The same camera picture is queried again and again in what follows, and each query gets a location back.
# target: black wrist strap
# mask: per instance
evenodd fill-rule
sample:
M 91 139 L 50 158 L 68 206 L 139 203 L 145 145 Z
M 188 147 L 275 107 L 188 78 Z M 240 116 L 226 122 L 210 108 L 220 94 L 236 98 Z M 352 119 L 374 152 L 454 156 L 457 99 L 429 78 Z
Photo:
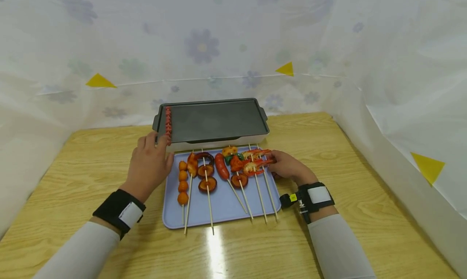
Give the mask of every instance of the black wrist strap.
M 300 187 L 298 187 L 298 192 L 300 192 L 300 197 L 308 212 L 318 212 L 321 208 L 335 205 L 334 199 L 332 198 L 331 193 L 329 192 L 328 192 L 329 197 L 331 198 L 330 200 L 320 202 L 320 203 L 313 203 L 311 201 L 310 195 L 308 195 L 308 189 L 313 189 L 313 188 L 318 188 L 318 187 L 326 187 L 326 186 L 323 183 L 317 182 L 313 184 L 301 185 Z
M 129 193 L 118 189 L 117 191 L 111 193 L 110 196 L 105 199 L 104 203 L 102 203 L 92 215 L 107 221 L 119 229 L 122 232 L 120 235 L 120 240 L 122 240 L 127 232 L 130 231 L 130 226 L 120 220 L 119 216 L 131 203 L 134 203 L 136 206 L 138 206 L 142 212 L 146 210 L 146 206 L 144 206 L 144 204 L 141 203 L 138 199 Z

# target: forearm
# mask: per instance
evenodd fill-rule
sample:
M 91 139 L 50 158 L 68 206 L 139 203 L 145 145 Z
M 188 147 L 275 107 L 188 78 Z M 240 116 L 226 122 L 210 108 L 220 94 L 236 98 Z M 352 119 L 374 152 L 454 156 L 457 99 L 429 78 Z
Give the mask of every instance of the forearm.
M 298 186 L 317 181 L 313 172 L 295 180 Z M 376 278 L 362 246 L 334 206 L 309 215 L 308 231 L 324 278 Z
M 35 279 L 97 278 L 120 235 L 92 218 L 40 269 Z

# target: left hand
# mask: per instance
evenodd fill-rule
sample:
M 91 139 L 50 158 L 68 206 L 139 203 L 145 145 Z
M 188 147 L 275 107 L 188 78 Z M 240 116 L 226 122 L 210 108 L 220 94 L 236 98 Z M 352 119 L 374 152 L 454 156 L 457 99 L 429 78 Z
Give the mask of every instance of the left hand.
M 174 154 L 169 153 L 165 158 L 167 136 L 159 137 L 156 144 L 157 132 L 138 139 L 138 146 L 133 150 L 128 177 L 120 189 L 133 197 L 146 202 L 151 193 L 164 181 L 172 169 Z

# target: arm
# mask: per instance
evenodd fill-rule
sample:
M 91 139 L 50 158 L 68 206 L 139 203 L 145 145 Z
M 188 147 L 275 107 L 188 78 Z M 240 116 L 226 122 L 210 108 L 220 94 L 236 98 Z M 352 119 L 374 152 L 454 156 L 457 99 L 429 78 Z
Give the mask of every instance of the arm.
M 309 174 L 298 179 L 297 184 L 317 181 L 314 174 Z M 308 231 L 324 278 L 376 278 L 362 246 L 334 206 L 311 213 L 310 220 Z
M 141 203 L 167 177 L 172 168 L 173 154 L 165 158 L 166 137 L 156 143 L 156 132 L 138 139 L 133 150 L 126 182 L 120 189 Z M 98 217 L 92 217 L 39 270 L 34 279 L 97 278 L 110 253 L 120 241 L 121 231 Z
M 276 159 L 270 165 L 274 175 L 292 178 L 297 186 L 318 181 L 311 169 L 289 154 L 273 150 L 272 155 Z M 311 213 L 310 220 L 308 231 L 324 278 L 376 278 L 362 246 L 334 206 Z

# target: yellow triangle flag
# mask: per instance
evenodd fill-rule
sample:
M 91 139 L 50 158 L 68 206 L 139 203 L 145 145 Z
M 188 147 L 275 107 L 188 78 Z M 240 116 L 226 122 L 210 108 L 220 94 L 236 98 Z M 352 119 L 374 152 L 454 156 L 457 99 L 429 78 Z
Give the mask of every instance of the yellow triangle flag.
M 279 69 L 276 70 L 276 72 L 285 74 L 285 75 L 290 75 L 293 77 L 293 65 L 292 62 L 287 63 L 286 65 L 280 67 Z
M 411 154 L 417 163 L 421 174 L 426 178 L 428 183 L 430 183 L 430 186 L 433 187 L 433 184 L 440 172 L 443 170 L 445 163 L 436 159 L 430 159 L 429 157 L 419 155 L 417 153 L 411 152 Z
M 99 73 L 91 77 L 91 79 L 86 83 L 86 85 L 91 86 L 92 88 L 117 88 Z

